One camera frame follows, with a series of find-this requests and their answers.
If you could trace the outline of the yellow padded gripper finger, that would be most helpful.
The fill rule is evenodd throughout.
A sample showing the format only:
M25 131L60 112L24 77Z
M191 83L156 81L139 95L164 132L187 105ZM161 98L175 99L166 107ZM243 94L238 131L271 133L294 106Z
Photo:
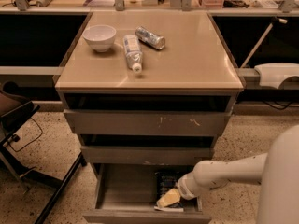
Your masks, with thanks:
M156 202L156 206L158 208L181 208L178 190L175 188L170 189Z

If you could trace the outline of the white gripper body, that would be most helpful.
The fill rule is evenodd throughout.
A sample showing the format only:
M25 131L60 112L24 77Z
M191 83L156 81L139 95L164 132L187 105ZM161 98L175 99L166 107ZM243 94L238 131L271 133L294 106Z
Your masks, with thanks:
M200 195L199 186L192 173L187 173L177 182L180 196L185 200L197 198Z

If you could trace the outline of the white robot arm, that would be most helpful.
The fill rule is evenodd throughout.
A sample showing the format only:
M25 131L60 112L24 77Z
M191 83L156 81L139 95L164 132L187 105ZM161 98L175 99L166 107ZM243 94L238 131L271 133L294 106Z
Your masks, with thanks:
M229 183L261 186L256 224L299 224L299 125L280 134L268 152L236 161L200 161L164 194L164 209Z

